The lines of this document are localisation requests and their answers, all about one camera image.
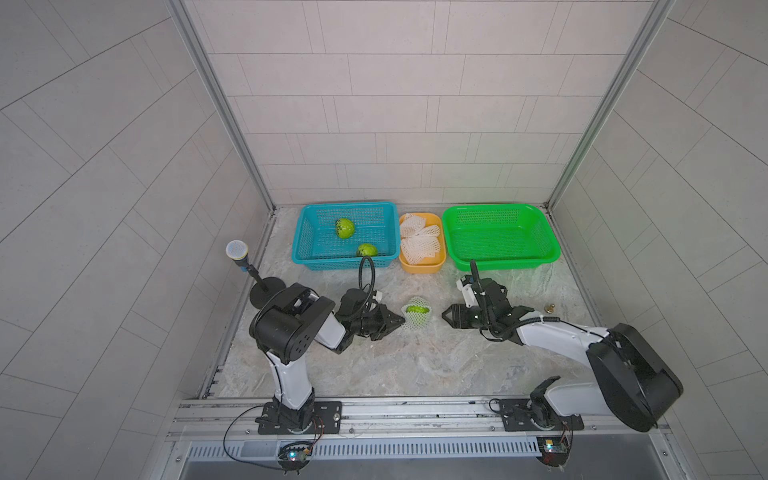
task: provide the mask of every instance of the orange tray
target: orange tray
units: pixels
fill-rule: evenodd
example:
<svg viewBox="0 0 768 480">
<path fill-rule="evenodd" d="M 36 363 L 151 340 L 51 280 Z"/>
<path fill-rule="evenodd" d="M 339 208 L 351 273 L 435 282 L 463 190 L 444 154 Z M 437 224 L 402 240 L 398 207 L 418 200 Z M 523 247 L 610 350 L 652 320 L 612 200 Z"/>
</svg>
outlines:
<svg viewBox="0 0 768 480">
<path fill-rule="evenodd" d="M 438 217 L 435 214 L 421 214 L 413 212 L 411 215 L 419 215 L 420 217 L 427 220 L 426 227 L 430 227 L 431 225 L 437 225 L 440 227 L 440 236 L 438 237 L 438 240 L 440 242 L 440 251 L 437 255 L 433 257 L 426 257 L 424 260 L 419 262 L 419 265 L 411 265 L 406 260 L 406 256 L 402 254 L 402 249 L 400 251 L 400 256 L 398 257 L 400 259 L 400 263 L 402 264 L 402 269 L 405 270 L 408 273 L 436 273 L 439 272 L 442 268 L 442 264 L 445 263 L 445 235 L 442 231 L 442 220 L 440 220 L 440 217 Z M 400 217 L 400 223 L 406 218 L 405 215 L 402 215 Z"/>
</svg>

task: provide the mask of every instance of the wire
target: wire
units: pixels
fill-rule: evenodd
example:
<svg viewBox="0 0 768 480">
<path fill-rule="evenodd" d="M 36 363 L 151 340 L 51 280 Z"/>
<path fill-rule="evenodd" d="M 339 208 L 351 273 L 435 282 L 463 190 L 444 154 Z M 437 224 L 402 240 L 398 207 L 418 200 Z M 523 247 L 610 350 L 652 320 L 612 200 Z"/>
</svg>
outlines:
<svg viewBox="0 0 768 480">
<path fill-rule="evenodd" d="M 234 458 L 234 457 L 233 457 L 233 456 L 232 456 L 232 455 L 229 453 L 229 451 L 227 450 L 227 434 L 229 434 L 229 432 L 230 432 L 230 429 L 232 428 L 232 425 L 234 425 L 234 424 L 235 424 L 235 422 L 236 422 L 237 420 L 240 420 L 240 418 L 242 418 L 242 417 L 243 417 L 243 415 L 245 415 L 246 413 L 250 412 L 250 411 L 251 411 L 251 410 L 253 410 L 253 409 L 258 409 L 259 407 L 264 407 L 264 405 L 257 405 L 257 406 L 255 406 L 255 407 L 250 407 L 250 408 L 249 408 L 248 410 L 246 410 L 245 412 L 243 412 L 243 413 L 240 413 L 240 414 L 239 414 L 239 415 L 238 415 L 238 416 L 237 416 L 237 417 L 236 417 L 236 418 L 235 418 L 235 419 L 232 421 L 232 423 L 230 423 L 230 426 L 228 426 L 228 427 L 227 427 L 227 430 L 224 432 L 224 437 L 221 439 L 221 446 L 222 446 L 222 447 L 224 447 L 224 453 L 226 453 L 226 454 L 227 454 L 227 456 L 228 456 L 229 458 L 233 459 L 235 462 L 240 462 L 240 463 L 247 463 L 248 465 L 255 465 L 255 466 L 257 466 L 257 467 L 261 467 L 261 468 L 267 468 L 267 469 L 269 469 L 269 470 L 277 470 L 278 472 L 284 472 L 284 470 L 283 470 L 282 468 L 277 468 L 277 467 L 270 467 L 269 465 L 264 465 L 264 464 L 261 464 L 261 463 L 257 463 L 257 462 L 249 462 L 248 460 L 240 460 L 239 458 Z"/>
</svg>

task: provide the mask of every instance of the white foam netting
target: white foam netting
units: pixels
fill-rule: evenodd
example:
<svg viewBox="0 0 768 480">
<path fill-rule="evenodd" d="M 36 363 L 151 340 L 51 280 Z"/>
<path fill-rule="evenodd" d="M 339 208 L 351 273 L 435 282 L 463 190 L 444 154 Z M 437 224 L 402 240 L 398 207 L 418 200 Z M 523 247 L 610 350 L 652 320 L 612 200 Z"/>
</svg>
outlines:
<svg viewBox="0 0 768 480">
<path fill-rule="evenodd" d="M 409 306 L 420 306 L 422 308 L 429 309 L 429 311 L 427 313 L 409 312 L 407 311 Z M 420 296 L 414 296 L 413 298 L 408 300 L 408 302 L 402 306 L 400 311 L 402 312 L 402 315 L 406 318 L 406 322 L 403 323 L 402 325 L 402 328 L 406 330 L 422 329 L 429 322 L 429 319 L 432 318 L 432 308 L 429 306 L 429 302 L 427 302 Z"/>
</svg>

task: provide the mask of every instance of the white tile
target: white tile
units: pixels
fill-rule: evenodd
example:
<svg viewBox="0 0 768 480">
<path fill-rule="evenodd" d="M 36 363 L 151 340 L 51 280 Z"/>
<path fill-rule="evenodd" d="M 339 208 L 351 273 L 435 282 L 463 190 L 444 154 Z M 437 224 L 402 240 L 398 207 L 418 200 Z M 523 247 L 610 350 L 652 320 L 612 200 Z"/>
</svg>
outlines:
<svg viewBox="0 0 768 480">
<path fill-rule="evenodd" d="M 600 97 L 539 97 L 525 131 L 580 134 Z"/>
<path fill-rule="evenodd" d="M 77 395 L 7 375 L 0 375 L 0 390 L 0 407 L 54 417 L 63 417 Z"/>
<path fill-rule="evenodd" d="M 554 50 L 558 46 L 560 41 L 560 35 L 563 33 L 563 27 L 568 20 L 568 15 L 571 13 L 571 6 L 573 2 L 558 2 L 557 8 L 554 10 L 554 16 L 552 22 L 549 25 L 547 31 L 547 39 L 544 41 L 544 47 L 541 49 L 541 53 L 554 53 Z"/>
<path fill-rule="evenodd" d="M 211 175 L 199 150 L 189 141 L 158 175 L 134 209 L 167 242 L 171 242 Z"/>
<path fill-rule="evenodd" d="M 188 216 L 136 299 L 133 310 L 170 331 L 213 242 L 214 236 L 197 217 Z"/>
<path fill-rule="evenodd" d="M 710 128 L 708 121 L 641 72 L 634 74 L 615 110 L 673 166 Z"/>
<path fill-rule="evenodd" d="M 0 465 L 7 478 L 27 478 L 60 419 L 0 409 Z"/>
<path fill-rule="evenodd" d="M 446 204 L 483 204 L 503 203 L 509 204 L 515 199 L 516 188 L 444 188 L 442 202 Z"/>
<path fill-rule="evenodd" d="M 157 347 L 118 330 L 29 478 L 94 478 Z"/>
<path fill-rule="evenodd" d="M 719 129 L 768 161 L 768 65 L 744 55 L 731 65 L 697 109 Z"/>
<path fill-rule="evenodd" d="M 274 199 L 278 204 L 286 205 L 306 205 L 322 202 L 356 202 L 366 199 L 365 191 L 362 188 L 338 188 L 338 189 L 291 189 L 274 190 L 280 192 Z"/>
<path fill-rule="evenodd" d="M 586 231 L 592 220 L 598 216 L 598 209 L 594 207 L 587 192 L 584 191 L 584 188 L 578 182 L 570 182 L 568 188 L 563 193 L 561 201 L 568 208 L 574 223 L 576 223 L 576 226 L 582 233 Z"/>
<path fill-rule="evenodd" d="M 160 255 L 165 253 L 165 250 L 168 248 L 168 242 L 141 215 L 137 214 L 136 210 L 128 212 L 128 215 L 123 219 L 123 223 L 136 232 L 139 237 L 143 238 L 145 242 L 149 243 L 150 247 L 154 248 Z"/>
<path fill-rule="evenodd" d="M 374 134 L 299 134 L 307 164 L 374 164 Z"/>
<path fill-rule="evenodd" d="M 717 57 L 717 60 L 712 64 L 712 67 L 710 67 L 704 75 L 704 78 L 701 79 L 699 84 L 696 85 L 694 90 L 688 95 L 688 98 L 685 99 L 685 104 L 693 109 L 699 108 L 699 105 L 704 101 L 704 98 L 710 94 L 717 82 L 720 81 L 723 75 L 725 75 L 725 72 L 728 71 L 730 66 L 733 65 L 740 55 L 741 54 L 738 51 L 726 47 L 726 49 L 723 50 L 723 53 Z"/>
<path fill-rule="evenodd" d="M 514 164 L 507 187 L 553 188 L 560 180 L 562 165 Z"/>
<path fill-rule="evenodd" d="M 194 71 L 194 63 L 170 18 L 141 34 L 171 85 Z"/>
<path fill-rule="evenodd" d="M 339 187 L 333 165 L 265 165 L 262 172 L 270 179 L 272 188 Z"/>
<path fill-rule="evenodd" d="M 631 319 L 629 323 L 634 328 L 636 328 L 637 331 L 642 332 L 649 326 L 653 326 L 656 324 L 656 322 L 660 322 L 663 319 L 664 317 L 661 315 L 661 311 L 659 310 L 659 307 L 654 305 L 648 310 L 642 312 L 640 315 Z"/>
<path fill-rule="evenodd" d="M 233 265 L 232 260 L 224 254 L 227 244 L 233 239 L 243 238 L 246 227 L 248 224 L 240 218 L 237 212 L 234 209 L 230 210 L 203 262 L 203 266 L 200 268 L 200 275 L 216 290 L 221 291 L 230 267 Z"/>
<path fill-rule="evenodd" d="M 445 53 L 540 53 L 556 5 L 454 2 Z"/>
<path fill-rule="evenodd" d="M 464 55 L 349 56 L 355 95 L 458 95 L 463 67 Z"/>
<path fill-rule="evenodd" d="M 67 52 L 23 0 L 8 0 L 0 18 L 0 106 L 74 67 Z"/>
<path fill-rule="evenodd" d="M 334 100 L 342 132 L 424 131 L 427 97 L 354 96 Z"/>
<path fill-rule="evenodd" d="M 448 34 L 450 2 L 435 2 L 435 21 L 432 28 L 432 53 L 445 53 L 445 36 Z"/>
<path fill-rule="evenodd" d="M 253 159 L 259 165 L 294 163 L 285 134 L 246 134 L 245 141 Z"/>
<path fill-rule="evenodd" d="M 551 188 L 518 188 L 515 202 L 524 204 L 543 204 L 552 196 Z"/>
<path fill-rule="evenodd" d="M 716 452 L 699 455 L 710 475 L 750 475 L 757 473 L 755 465 L 745 450 Z"/>
<path fill-rule="evenodd" d="M 320 97 L 237 97 L 237 105 L 243 114 L 247 133 L 328 131 Z"/>
<path fill-rule="evenodd" d="M 737 331 L 763 368 L 768 368 L 768 334 L 762 302 L 768 282 L 768 265 L 758 263 L 710 292 L 710 298 Z"/>
<path fill-rule="evenodd" d="M 312 53 L 325 53 L 326 41 L 323 39 L 323 26 L 320 23 L 320 12 L 317 8 L 317 2 L 304 1 L 302 4 Z"/>
<path fill-rule="evenodd" d="M 0 114 L 0 238 L 69 178 L 31 138 Z"/>
<path fill-rule="evenodd" d="M 768 167 L 713 128 L 678 164 L 679 172 L 763 258 Z"/>
<path fill-rule="evenodd" d="M 672 410 L 696 453 L 743 448 L 667 321 L 645 329 L 643 337 L 683 383 L 683 395 L 672 404 Z"/>
<path fill-rule="evenodd" d="M 194 4 L 215 53 L 312 53 L 301 2 Z"/>
<path fill-rule="evenodd" d="M 483 134 L 475 162 L 543 164 L 557 139 L 557 134 Z"/>
<path fill-rule="evenodd" d="M 467 55 L 462 95 L 557 95 L 568 55 Z"/>
<path fill-rule="evenodd" d="M 560 202 L 553 210 L 554 220 L 560 227 L 563 235 L 563 245 L 571 252 L 571 259 L 576 264 L 576 269 L 581 270 L 592 260 L 592 253 L 587 248 L 587 243 L 578 231 L 568 208 Z"/>
<path fill-rule="evenodd" d="M 643 57 L 640 70 L 685 101 L 725 46 L 667 20 Z"/>
<path fill-rule="evenodd" d="M 85 163 L 23 100 L 10 104 L 2 113 L 70 174 Z"/>
<path fill-rule="evenodd" d="M 29 330 L 0 320 L 0 369 L 5 370 L 31 334 Z"/>
<path fill-rule="evenodd" d="M 182 82 L 132 121 L 109 147 L 149 187 L 204 122 L 192 89 Z"/>
<path fill-rule="evenodd" d="M 0 243 L 0 318 L 36 328 L 143 192 L 108 149 L 84 165 Z"/>
<path fill-rule="evenodd" d="M 346 55 L 238 55 L 254 95 L 349 95 Z"/>
<path fill-rule="evenodd" d="M 626 319 L 634 319 L 654 305 L 607 224 L 595 232 L 587 245 Z"/>
<path fill-rule="evenodd" d="M 760 0 L 712 0 L 692 25 L 708 37 L 767 62 L 766 18 L 768 5 Z"/>
<path fill-rule="evenodd" d="M 656 225 L 648 225 L 648 227 L 643 230 L 643 233 L 638 235 L 636 239 L 632 240 L 632 243 L 629 244 L 629 247 L 624 249 L 624 255 L 626 255 L 629 260 L 632 260 L 659 235 L 661 235 L 661 233 L 659 233 L 659 229 L 656 228 Z"/>
<path fill-rule="evenodd" d="M 145 339 L 158 347 L 163 346 L 165 337 L 168 334 L 168 332 L 134 311 L 128 312 L 121 326 L 135 336 Z"/>
<path fill-rule="evenodd" d="M 765 372 L 754 373 L 711 386 L 710 391 L 758 470 L 765 476 L 768 473 L 768 460 L 765 456 L 768 422 L 764 415 L 754 417 L 752 414 L 759 412 L 761 406 L 768 402 L 768 376 Z M 733 468 L 741 467 L 743 471 L 733 473 L 754 473 L 747 471 L 747 461 L 743 462 L 745 465 L 741 463 Z"/>
<path fill-rule="evenodd" d="M 136 48 L 126 41 L 32 92 L 25 102 L 88 159 L 160 96 Z"/>
<path fill-rule="evenodd" d="M 623 54 L 650 2 L 574 2 L 557 53 Z"/>
<path fill-rule="evenodd" d="M 636 255 L 632 266 L 694 366 L 745 350 L 731 325 L 662 236 Z"/>
<path fill-rule="evenodd" d="M 80 391 L 160 258 L 120 225 L 5 372 Z"/>
<path fill-rule="evenodd" d="M 208 118 L 203 126 L 200 127 L 199 133 L 206 147 L 208 147 L 208 151 L 214 156 L 216 165 L 221 165 L 224 158 L 227 158 L 227 155 L 230 154 L 233 145 L 219 114 L 214 114 Z"/>
<path fill-rule="evenodd" d="M 154 435 L 120 430 L 112 442 L 107 458 L 101 464 L 96 479 L 138 478 L 153 442 Z"/>
<path fill-rule="evenodd" d="M 75 64 L 79 65 L 91 57 L 48 0 L 27 0 L 27 5 L 40 18 Z"/>
<path fill-rule="evenodd" d="M 445 164 L 432 169 L 430 187 L 495 187 L 501 165 Z"/>
<path fill-rule="evenodd" d="M 117 45 L 168 18 L 165 5 L 151 0 L 51 0 L 90 56 Z"/>
<path fill-rule="evenodd" d="M 603 278 L 603 274 L 600 273 L 600 269 L 594 260 L 587 263 L 581 269 L 581 277 L 584 280 L 584 286 L 598 308 L 602 324 L 611 327 L 625 322 L 624 314 L 621 312 L 614 294 L 611 293 L 611 289 L 605 283 L 605 278 Z"/>
<path fill-rule="evenodd" d="M 469 134 L 387 134 L 391 164 L 463 164 Z"/>
<path fill-rule="evenodd" d="M 615 111 L 594 139 L 594 149 L 622 181 L 627 179 L 648 148 L 650 145 Z"/>
<path fill-rule="evenodd" d="M 559 95 L 602 95 L 611 84 L 623 55 L 574 55 Z"/>
<path fill-rule="evenodd" d="M 136 48 L 141 60 L 149 69 L 152 78 L 157 82 L 157 86 L 160 87 L 163 93 L 169 91 L 172 85 L 168 81 L 168 77 L 165 76 L 163 68 L 157 63 L 157 59 L 152 54 L 152 50 L 149 49 L 149 45 L 147 45 L 147 41 L 144 40 L 144 37 L 136 35 L 131 38 L 131 44 Z"/>
<path fill-rule="evenodd" d="M 328 53 L 430 53 L 434 2 L 318 2 Z"/>
<path fill-rule="evenodd" d="M 213 309 L 213 302 L 192 287 L 133 408 L 164 416 Z"/>
<path fill-rule="evenodd" d="M 748 351 L 737 353 L 698 369 L 704 385 L 708 386 L 762 371 L 763 369 L 760 367 L 760 364 Z"/>
<path fill-rule="evenodd" d="M 641 206 L 607 164 L 603 163 L 598 168 L 586 191 L 621 249 L 629 247 L 650 225 L 650 219 Z"/>
<path fill-rule="evenodd" d="M 197 200 L 211 220 L 221 227 L 243 185 L 249 181 L 243 162 L 232 150 Z"/>
<path fill-rule="evenodd" d="M 420 164 L 347 165 L 346 176 L 349 185 L 356 188 L 413 188 L 421 186 L 422 166 Z"/>
<path fill-rule="evenodd" d="M 440 97 L 437 131 L 513 132 L 524 97 Z"/>
<path fill-rule="evenodd" d="M 707 292 L 710 292 L 762 261 L 763 259 L 755 253 L 755 250 L 752 250 L 750 246 L 747 245 L 712 267 L 712 269 L 708 270 L 705 274 L 699 276 L 699 284 L 701 284 Z"/>
<path fill-rule="evenodd" d="M 745 245 L 728 223 L 661 158 L 637 181 L 632 194 L 694 276 Z"/>
<path fill-rule="evenodd" d="M 439 204 L 442 188 L 366 188 L 366 200 L 386 200 L 403 204 Z"/>
<path fill-rule="evenodd" d="M 251 95 L 248 80 L 238 55 L 208 55 L 225 95 Z"/>
</svg>

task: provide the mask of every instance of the metal frame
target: metal frame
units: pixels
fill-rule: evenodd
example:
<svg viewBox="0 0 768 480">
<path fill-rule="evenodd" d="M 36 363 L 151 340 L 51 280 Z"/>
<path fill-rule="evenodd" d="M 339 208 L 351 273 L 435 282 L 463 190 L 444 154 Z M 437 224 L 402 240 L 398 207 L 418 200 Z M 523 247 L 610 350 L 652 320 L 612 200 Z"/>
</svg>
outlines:
<svg viewBox="0 0 768 480">
<path fill-rule="evenodd" d="M 565 189 L 576 174 L 576 170 L 579 165 L 581 165 L 589 148 L 594 143 L 594 139 L 598 136 L 600 129 L 602 129 L 605 121 L 608 119 L 608 115 L 611 114 L 621 93 L 627 87 L 632 74 L 637 70 L 637 66 L 643 59 L 645 52 L 659 32 L 664 20 L 667 19 L 667 13 L 670 11 L 670 8 L 672 8 L 674 2 L 675 0 L 656 0 L 650 7 L 640 30 L 637 31 L 637 35 L 635 35 L 629 50 L 627 50 L 624 60 L 621 62 L 616 75 L 614 75 L 611 85 L 600 100 L 600 104 L 592 115 L 592 119 L 589 121 L 587 129 L 584 131 L 584 134 L 581 135 L 576 150 L 574 150 L 573 155 L 571 155 L 571 159 L 565 166 L 565 170 L 563 171 L 558 184 L 554 187 L 552 195 L 549 197 L 547 207 L 550 210 L 553 210 L 562 198 Z"/>
<path fill-rule="evenodd" d="M 272 201 L 270 192 L 267 190 L 266 184 L 256 166 L 256 162 L 253 160 L 253 155 L 251 155 L 245 137 L 243 136 L 243 132 L 240 131 L 237 120 L 232 113 L 232 108 L 227 101 L 227 96 L 221 89 L 216 72 L 208 61 L 203 44 L 200 43 L 200 39 L 197 36 L 197 32 L 195 31 L 189 13 L 187 12 L 187 7 L 184 5 L 184 0 L 166 0 L 166 4 L 170 16 L 174 20 L 176 28 L 181 34 L 184 44 L 187 46 L 187 50 L 190 52 L 192 61 L 194 62 L 195 67 L 197 67 L 197 71 L 200 72 L 203 84 L 205 85 L 206 90 L 208 90 L 211 99 L 214 101 L 214 106 L 221 116 L 221 120 L 224 123 L 224 129 L 229 134 L 237 153 L 240 154 L 240 158 L 243 160 L 246 171 L 251 180 L 256 184 L 256 189 L 259 191 L 259 194 L 264 199 L 267 207 L 269 207 L 270 212 L 274 212 L 275 203 Z"/>
</svg>

